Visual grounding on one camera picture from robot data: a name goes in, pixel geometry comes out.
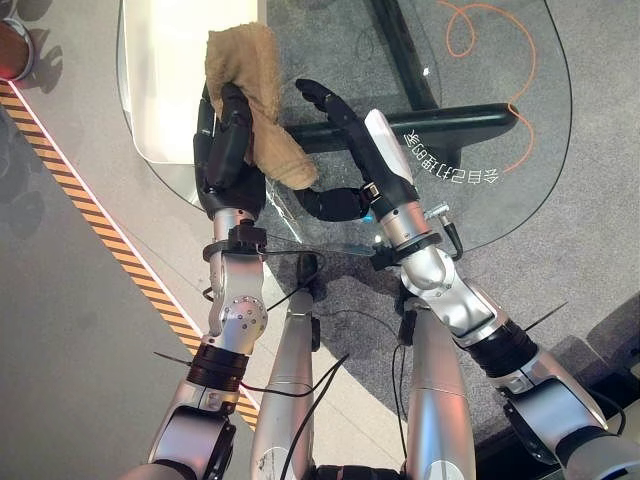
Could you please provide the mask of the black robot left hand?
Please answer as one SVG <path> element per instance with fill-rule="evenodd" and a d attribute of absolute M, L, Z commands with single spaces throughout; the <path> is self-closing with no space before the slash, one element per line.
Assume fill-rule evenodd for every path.
<path fill-rule="evenodd" d="M 196 193 L 207 216 L 237 209 L 257 219 L 266 203 L 265 176 L 247 160 L 253 143 L 249 102 L 236 85 L 221 90 L 215 107 L 204 90 L 193 137 Z"/>

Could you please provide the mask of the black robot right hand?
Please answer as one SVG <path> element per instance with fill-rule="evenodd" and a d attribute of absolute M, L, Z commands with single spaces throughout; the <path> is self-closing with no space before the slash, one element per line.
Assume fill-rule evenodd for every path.
<path fill-rule="evenodd" d="M 419 199 L 399 144 L 379 110 L 360 118 L 340 96 L 314 80 L 298 79 L 295 86 L 342 132 L 363 179 L 359 188 L 296 190 L 298 203 L 309 215 L 325 222 L 346 222 L 372 211 L 381 219 Z"/>

